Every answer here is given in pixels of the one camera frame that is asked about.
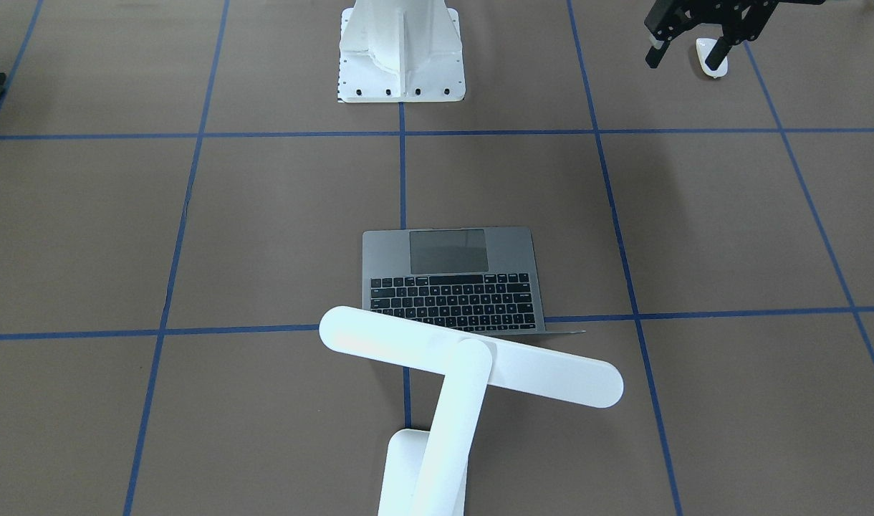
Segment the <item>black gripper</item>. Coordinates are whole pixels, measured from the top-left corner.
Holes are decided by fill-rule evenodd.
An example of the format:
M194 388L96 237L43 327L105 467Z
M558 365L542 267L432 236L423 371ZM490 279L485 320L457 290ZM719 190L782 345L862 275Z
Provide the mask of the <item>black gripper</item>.
M699 25L721 27L723 36L703 39L703 73L728 73L728 55L744 40L755 40L781 1L655 1L644 19L650 32L645 62L657 69L673 39Z

